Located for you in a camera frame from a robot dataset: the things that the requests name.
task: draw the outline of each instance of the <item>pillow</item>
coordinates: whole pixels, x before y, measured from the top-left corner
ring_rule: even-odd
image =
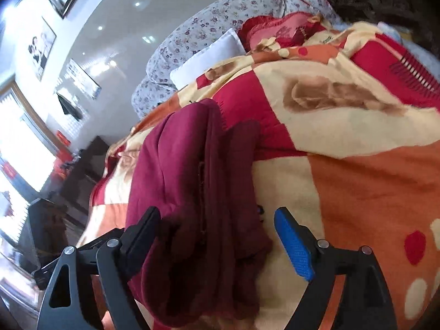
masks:
[[[207,69],[225,59],[244,56],[246,51],[236,32],[230,28],[212,45],[202,49],[170,73],[178,90],[195,81]]]

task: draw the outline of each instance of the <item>floral cushion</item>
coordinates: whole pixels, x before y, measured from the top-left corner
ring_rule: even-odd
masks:
[[[217,41],[228,29],[238,31],[251,17],[280,18],[296,11],[320,11],[330,22],[342,22],[326,0],[218,0],[199,11],[176,28],[148,61],[147,75],[131,97],[139,118],[176,92],[170,72]]]

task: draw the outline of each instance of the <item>white wall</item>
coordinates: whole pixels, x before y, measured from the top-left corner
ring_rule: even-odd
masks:
[[[76,0],[64,18],[56,13],[49,0],[23,0],[16,8],[9,25],[15,34],[15,78],[16,82],[39,116],[48,117],[47,98],[51,98],[57,79],[75,39],[95,8],[102,0]],[[57,35],[41,82],[36,78],[29,62],[27,46],[32,40],[32,26],[43,17]]]

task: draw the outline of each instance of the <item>dark clothing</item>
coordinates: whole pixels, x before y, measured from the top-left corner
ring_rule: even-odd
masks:
[[[251,318],[256,278],[271,250],[252,183],[258,122],[222,129],[211,99],[169,115],[147,136],[133,175],[126,227],[149,206],[162,221],[142,270],[129,283],[160,323],[201,315]]]

